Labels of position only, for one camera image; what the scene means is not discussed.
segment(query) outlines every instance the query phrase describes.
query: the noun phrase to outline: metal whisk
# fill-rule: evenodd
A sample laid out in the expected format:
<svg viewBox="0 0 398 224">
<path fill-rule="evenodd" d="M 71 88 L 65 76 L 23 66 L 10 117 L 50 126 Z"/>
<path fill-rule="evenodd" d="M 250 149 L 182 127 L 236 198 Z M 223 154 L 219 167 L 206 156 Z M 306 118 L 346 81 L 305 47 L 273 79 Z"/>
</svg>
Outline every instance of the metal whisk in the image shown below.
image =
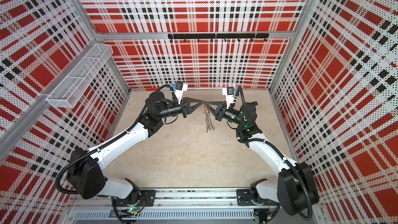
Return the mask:
<svg viewBox="0 0 398 224">
<path fill-rule="evenodd" d="M 205 106 L 205 104 L 203 104 L 203 114 L 205 116 L 205 121 L 206 121 L 206 133 L 210 130 L 210 131 L 214 131 L 214 123 L 211 121 L 211 117 L 210 117 L 210 112 L 207 109 L 207 107 Z"/>
</svg>

